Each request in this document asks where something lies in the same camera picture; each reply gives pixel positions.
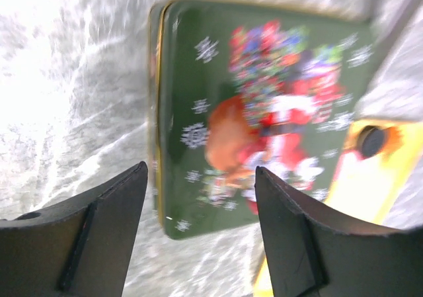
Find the gray textured surface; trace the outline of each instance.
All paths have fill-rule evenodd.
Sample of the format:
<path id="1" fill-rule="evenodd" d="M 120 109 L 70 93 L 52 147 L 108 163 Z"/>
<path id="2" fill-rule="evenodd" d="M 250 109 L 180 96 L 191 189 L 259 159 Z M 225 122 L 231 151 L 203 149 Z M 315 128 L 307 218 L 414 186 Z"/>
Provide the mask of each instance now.
<path id="1" fill-rule="evenodd" d="M 0 218 L 63 200 L 146 159 L 147 12 L 157 0 L 0 0 Z M 297 0 L 360 12 L 365 0 Z M 384 29 L 402 0 L 385 0 Z M 358 114 L 423 118 L 423 12 Z M 423 222 L 423 161 L 385 224 Z M 259 227 L 167 239 L 149 191 L 124 296 L 243 296 Z"/>

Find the snowflake pattern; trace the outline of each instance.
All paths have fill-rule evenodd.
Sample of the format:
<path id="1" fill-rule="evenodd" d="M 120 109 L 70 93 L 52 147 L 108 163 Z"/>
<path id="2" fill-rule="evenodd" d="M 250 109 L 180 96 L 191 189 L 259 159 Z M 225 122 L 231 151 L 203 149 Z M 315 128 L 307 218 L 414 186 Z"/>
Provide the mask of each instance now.
<path id="1" fill-rule="evenodd" d="M 337 149 L 326 150 L 323 153 L 322 157 L 325 158 L 325 159 L 333 158 L 333 157 L 336 156 L 337 153 L 338 153 L 338 150 Z"/>
<path id="2" fill-rule="evenodd" d="M 180 232 L 185 232 L 190 229 L 191 223 L 186 220 L 181 220 L 176 223 L 176 229 Z"/>
<path id="3" fill-rule="evenodd" d="M 192 110 L 195 114 L 202 114 L 207 112 L 209 106 L 210 104 L 207 103 L 207 99 L 197 100 L 194 101 L 194 107 L 192 108 Z"/>
<path id="4" fill-rule="evenodd" d="M 235 202 L 235 201 L 227 201 L 227 202 L 225 202 L 225 204 L 223 205 L 223 208 L 225 209 L 225 210 L 228 210 L 228 211 L 233 211 L 233 210 L 235 210 L 236 208 L 237 208 L 237 203 Z"/>
<path id="5" fill-rule="evenodd" d="M 191 126 L 184 127 L 180 141 L 187 145 L 190 149 L 196 149 L 204 146 L 207 142 L 208 131 L 203 123 L 196 123 Z"/>
<path id="6" fill-rule="evenodd" d="M 328 189 L 316 189 L 311 196 L 318 201 L 325 201 L 328 195 Z"/>
<path id="7" fill-rule="evenodd" d="M 336 106 L 345 106 L 353 99 L 353 95 L 351 93 L 344 95 L 343 97 L 339 98 L 336 102 Z"/>
<path id="8" fill-rule="evenodd" d="M 190 183 L 195 183 L 196 181 L 200 180 L 201 176 L 201 173 L 199 173 L 197 170 L 191 170 L 186 173 L 185 180 Z"/>
<path id="9" fill-rule="evenodd" d="M 352 123 L 353 117 L 354 117 L 354 112 L 351 112 L 351 113 L 343 112 L 343 113 L 335 114 L 333 120 L 329 120 L 328 122 L 321 124 L 317 128 L 317 131 L 321 133 L 321 132 L 328 132 L 330 130 L 336 130 L 336 131 L 346 130 Z"/>
<path id="10" fill-rule="evenodd" d="M 358 40 L 358 33 L 352 34 L 351 36 L 346 37 L 345 39 L 342 39 L 340 42 L 340 47 L 343 50 L 351 48 Z"/>
<path id="11" fill-rule="evenodd" d="M 370 57 L 373 55 L 371 51 L 371 45 L 361 47 L 358 50 L 352 52 L 351 58 L 348 59 L 348 67 L 359 67 L 369 62 Z"/>
<path id="12" fill-rule="evenodd" d="M 219 54 L 219 52 L 216 50 L 218 44 L 218 41 L 212 42 L 209 37 L 205 37 L 202 41 L 200 41 L 200 43 L 197 44 L 197 46 L 195 46 L 195 49 L 197 50 L 196 61 L 203 60 L 205 64 L 210 62 Z"/>

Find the black screw hole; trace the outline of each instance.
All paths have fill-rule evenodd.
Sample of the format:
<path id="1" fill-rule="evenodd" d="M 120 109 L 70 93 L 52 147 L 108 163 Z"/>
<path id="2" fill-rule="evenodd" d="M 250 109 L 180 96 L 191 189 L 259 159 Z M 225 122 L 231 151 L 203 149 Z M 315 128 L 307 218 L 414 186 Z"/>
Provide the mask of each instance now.
<path id="1" fill-rule="evenodd" d="M 39 212 L 29 212 L 26 214 L 23 214 L 22 216 L 20 216 L 19 218 L 17 218 L 16 220 L 29 220 L 29 219 L 34 219 L 37 218 L 41 215 L 41 213 Z"/>

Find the black knob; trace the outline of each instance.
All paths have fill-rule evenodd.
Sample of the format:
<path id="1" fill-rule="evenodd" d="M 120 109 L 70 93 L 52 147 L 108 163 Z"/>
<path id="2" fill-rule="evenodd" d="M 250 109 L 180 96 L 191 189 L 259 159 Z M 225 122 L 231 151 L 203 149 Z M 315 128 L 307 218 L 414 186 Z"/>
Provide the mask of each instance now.
<path id="1" fill-rule="evenodd" d="M 375 126 L 366 126 L 358 136 L 357 150 L 364 158 L 371 158 L 382 150 L 386 140 L 386 131 Z"/>

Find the green tin box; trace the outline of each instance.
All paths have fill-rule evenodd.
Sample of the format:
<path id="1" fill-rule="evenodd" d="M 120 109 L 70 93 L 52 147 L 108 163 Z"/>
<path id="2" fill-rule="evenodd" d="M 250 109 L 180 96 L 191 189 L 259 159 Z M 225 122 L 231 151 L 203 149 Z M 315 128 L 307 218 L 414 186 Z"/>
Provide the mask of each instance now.
<path id="1" fill-rule="evenodd" d="M 150 146 L 166 234 L 257 222 L 257 165 L 325 200 L 369 82 L 373 41 L 368 22 L 290 5 L 155 5 Z"/>

